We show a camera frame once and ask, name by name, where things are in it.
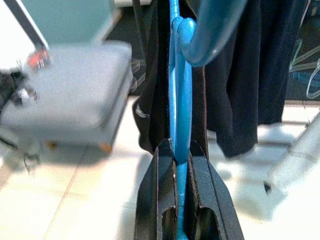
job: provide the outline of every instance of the black strap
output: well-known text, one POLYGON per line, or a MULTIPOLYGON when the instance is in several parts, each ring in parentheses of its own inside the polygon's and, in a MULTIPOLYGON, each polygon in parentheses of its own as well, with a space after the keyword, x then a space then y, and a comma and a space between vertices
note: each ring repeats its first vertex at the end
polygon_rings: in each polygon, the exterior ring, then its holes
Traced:
POLYGON ((144 59, 147 59, 147 33, 140 0, 132 0, 132 5, 135 16, 136 28, 139 33, 142 54, 144 59))

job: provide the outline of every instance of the floor tile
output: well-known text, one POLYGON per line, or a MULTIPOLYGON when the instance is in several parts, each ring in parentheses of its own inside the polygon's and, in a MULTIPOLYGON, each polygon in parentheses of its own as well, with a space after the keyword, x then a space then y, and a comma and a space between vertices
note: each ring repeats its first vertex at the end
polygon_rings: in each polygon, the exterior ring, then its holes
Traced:
POLYGON ((283 122, 308 123, 308 115, 301 105, 285 105, 282 113, 283 122))
POLYGON ((42 240, 61 197, 34 188, 3 187, 0 190, 0 239, 42 240))
POLYGON ((257 128, 258 142, 290 145, 305 129, 304 124, 274 123, 271 125, 260 125, 257 128))
POLYGON ((69 194, 79 198, 99 196, 106 202, 135 206, 151 157, 147 153, 132 156, 116 150, 105 157, 99 149, 90 148, 77 169, 69 194))
POLYGON ((95 196, 86 200, 67 197, 44 239, 129 240, 133 239, 134 222, 135 208, 95 196))
POLYGON ((319 113, 319 106, 305 105, 304 108, 305 108, 308 121, 311 123, 319 113))
POLYGON ((84 154, 85 146, 60 145, 57 149, 40 154, 40 165, 32 174, 26 170, 11 174, 11 185, 36 187, 42 190, 64 193, 84 154))

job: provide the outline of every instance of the black fabric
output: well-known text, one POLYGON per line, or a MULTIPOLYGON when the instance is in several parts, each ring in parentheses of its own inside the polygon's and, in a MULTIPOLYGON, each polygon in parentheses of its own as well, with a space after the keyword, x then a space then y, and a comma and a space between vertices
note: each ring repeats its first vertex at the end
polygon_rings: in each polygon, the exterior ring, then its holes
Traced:
MULTIPOLYGON (((153 1, 146 59, 148 83, 133 106, 140 146, 151 153, 169 137, 168 2, 153 1)), ((196 12, 199 2, 189 2, 196 12)), ((194 18, 189 3, 180 0, 180 13, 194 18)), ((206 106, 207 127, 216 131, 217 142, 227 157, 253 147, 258 124, 281 121, 290 59, 306 3, 307 0, 248 0, 225 48, 205 67, 205 77, 202 68, 192 69, 192 139, 206 153, 206 106)))
POLYGON ((257 125, 281 121, 289 65, 307 0, 249 0, 205 68, 207 125, 227 157, 250 150, 257 125))
MULTIPOLYGON (((169 138, 168 60, 170 39, 169 1, 153 0, 153 16, 146 58, 146 86, 133 105, 133 115, 140 131, 140 146, 153 154, 165 138, 169 138)), ((188 3, 180 1, 180 13, 196 18, 188 3)), ((204 69, 192 69, 192 131, 208 156, 204 69)))
POLYGON ((12 95, 24 79, 25 76, 19 71, 11 73, 0 72, 0 111, 7 101, 11 99, 12 95))

